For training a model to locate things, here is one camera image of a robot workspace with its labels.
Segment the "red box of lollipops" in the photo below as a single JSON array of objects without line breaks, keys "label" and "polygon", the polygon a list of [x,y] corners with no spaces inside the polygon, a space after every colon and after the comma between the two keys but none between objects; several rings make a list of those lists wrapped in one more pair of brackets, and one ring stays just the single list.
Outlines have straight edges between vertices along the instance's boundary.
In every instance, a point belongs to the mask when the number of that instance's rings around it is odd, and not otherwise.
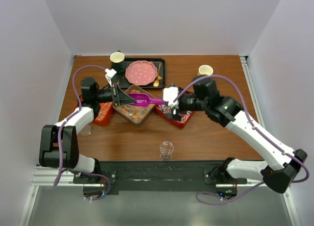
[{"label": "red box of lollipops", "polygon": [[183,129],[186,126],[186,124],[189,122],[189,120],[195,113],[192,111],[187,111],[185,114],[181,114],[181,120],[177,121],[167,118],[166,114],[170,112],[170,107],[167,107],[166,105],[156,104],[155,109],[156,113],[160,115],[164,120],[168,121],[169,123],[180,129]]}]

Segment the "purple plastic scoop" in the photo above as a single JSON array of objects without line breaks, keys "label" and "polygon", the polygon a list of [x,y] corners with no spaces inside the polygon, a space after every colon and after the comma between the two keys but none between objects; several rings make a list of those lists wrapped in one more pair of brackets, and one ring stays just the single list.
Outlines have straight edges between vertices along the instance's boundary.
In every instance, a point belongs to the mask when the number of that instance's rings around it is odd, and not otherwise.
[{"label": "purple plastic scoop", "polygon": [[161,99],[151,98],[147,94],[143,93],[130,93],[129,96],[136,101],[133,106],[148,107],[151,104],[165,105],[165,102]]}]

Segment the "silver tin of gummies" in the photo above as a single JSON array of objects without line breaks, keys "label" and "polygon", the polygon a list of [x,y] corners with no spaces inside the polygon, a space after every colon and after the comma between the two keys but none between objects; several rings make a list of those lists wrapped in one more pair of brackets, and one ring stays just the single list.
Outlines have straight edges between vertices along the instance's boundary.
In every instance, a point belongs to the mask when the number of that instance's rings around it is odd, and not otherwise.
[{"label": "silver tin of gummies", "polygon": [[[143,93],[154,98],[154,96],[152,96],[147,91],[145,91],[144,89],[136,85],[131,85],[125,91],[125,93],[126,94]],[[130,124],[133,124],[134,126],[142,126],[146,122],[146,120],[152,115],[152,113],[155,111],[155,104],[150,104],[147,107],[124,105],[124,106],[113,106],[113,108],[119,116],[124,118]]]}]

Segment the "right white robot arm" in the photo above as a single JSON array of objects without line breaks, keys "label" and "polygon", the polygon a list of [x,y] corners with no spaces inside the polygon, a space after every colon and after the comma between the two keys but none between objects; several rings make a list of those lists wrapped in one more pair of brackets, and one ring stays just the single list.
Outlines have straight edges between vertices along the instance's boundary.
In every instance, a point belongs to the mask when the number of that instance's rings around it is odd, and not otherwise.
[{"label": "right white robot arm", "polygon": [[238,178],[261,181],[273,191],[283,194],[294,183],[307,153],[294,150],[265,130],[248,113],[245,103],[220,95],[215,75],[199,75],[190,83],[193,93],[171,85],[162,91],[162,99],[170,112],[167,117],[177,120],[186,111],[204,111],[211,121],[233,132],[249,144],[263,158],[262,161],[244,161],[229,157],[213,168],[209,177],[223,183]]}]

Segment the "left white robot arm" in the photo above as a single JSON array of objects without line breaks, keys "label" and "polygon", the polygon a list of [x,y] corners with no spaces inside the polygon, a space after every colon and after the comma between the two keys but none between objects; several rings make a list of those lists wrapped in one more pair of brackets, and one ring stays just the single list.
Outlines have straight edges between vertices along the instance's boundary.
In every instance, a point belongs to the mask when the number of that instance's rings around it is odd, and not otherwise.
[{"label": "left white robot arm", "polygon": [[39,163],[42,167],[58,169],[54,186],[59,183],[65,169],[84,174],[91,183],[101,179],[99,161],[79,153],[78,133],[97,118],[101,103],[106,102],[123,106],[133,105],[136,100],[117,84],[109,89],[100,89],[94,78],[87,77],[81,81],[81,96],[74,112],[62,121],[42,128]]}]

